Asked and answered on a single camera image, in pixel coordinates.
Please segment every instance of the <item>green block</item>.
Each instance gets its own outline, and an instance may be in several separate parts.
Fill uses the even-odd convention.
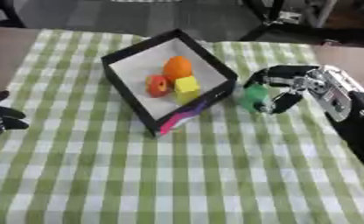
[[[239,100],[239,104],[247,111],[256,112],[254,103],[263,102],[268,95],[268,91],[265,87],[253,84],[245,89],[242,98]]]

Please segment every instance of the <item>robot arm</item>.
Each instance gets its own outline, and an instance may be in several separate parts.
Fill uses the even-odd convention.
[[[253,101],[254,109],[269,114],[283,113],[303,99],[307,90],[349,148],[364,164],[364,87],[334,66],[273,66],[254,73],[243,86],[289,88],[271,100]]]

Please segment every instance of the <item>orange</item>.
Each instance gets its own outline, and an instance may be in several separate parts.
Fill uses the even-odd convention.
[[[183,56],[175,56],[165,63],[163,75],[173,84],[175,80],[192,75],[192,63]]]

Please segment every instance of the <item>fake fruit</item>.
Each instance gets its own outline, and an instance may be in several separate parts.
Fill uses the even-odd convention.
[[[174,84],[175,80],[192,75],[192,63],[183,56],[172,57],[165,63],[163,75]]]
[[[161,74],[153,74],[145,79],[145,90],[152,97],[162,97],[168,93],[167,79]]]

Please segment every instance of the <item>checkered tablecloth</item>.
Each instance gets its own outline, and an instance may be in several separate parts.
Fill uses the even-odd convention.
[[[364,167],[309,95],[282,115],[229,98],[146,135],[100,60],[141,39],[38,35],[4,102],[30,128],[0,136],[0,223],[364,223]],[[315,62],[308,45],[200,43],[244,80]]]

